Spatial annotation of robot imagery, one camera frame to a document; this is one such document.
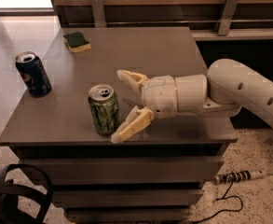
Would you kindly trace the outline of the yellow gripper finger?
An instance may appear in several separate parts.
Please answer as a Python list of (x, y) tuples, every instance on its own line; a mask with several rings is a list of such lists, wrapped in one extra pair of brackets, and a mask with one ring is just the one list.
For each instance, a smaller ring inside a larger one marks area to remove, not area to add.
[(128, 70), (118, 70), (116, 73), (118, 78), (127, 84), (137, 95), (142, 94), (142, 87), (149, 80), (144, 74)]
[(111, 142), (118, 144), (130, 139), (133, 135), (149, 126), (154, 118), (154, 112), (150, 108), (140, 109), (136, 105), (129, 112), (125, 121), (111, 135)]

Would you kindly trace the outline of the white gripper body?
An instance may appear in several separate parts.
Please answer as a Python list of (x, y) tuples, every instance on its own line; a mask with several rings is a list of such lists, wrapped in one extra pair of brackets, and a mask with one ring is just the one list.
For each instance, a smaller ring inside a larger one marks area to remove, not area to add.
[(202, 115), (207, 104), (207, 78), (204, 75), (153, 77), (142, 87), (142, 101), (157, 119), (186, 113)]

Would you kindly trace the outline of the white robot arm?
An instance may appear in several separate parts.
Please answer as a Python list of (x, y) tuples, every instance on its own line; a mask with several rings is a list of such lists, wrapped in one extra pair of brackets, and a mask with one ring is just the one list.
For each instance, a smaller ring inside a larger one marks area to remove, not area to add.
[(144, 130), (153, 119), (186, 114), (206, 118), (234, 117), (245, 108), (273, 128), (273, 82), (247, 65), (220, 59), (205, 75), (152, 77), (119, 70), (117, 76), (141, 96), (137, 106), (111, 135), (122, 143)]

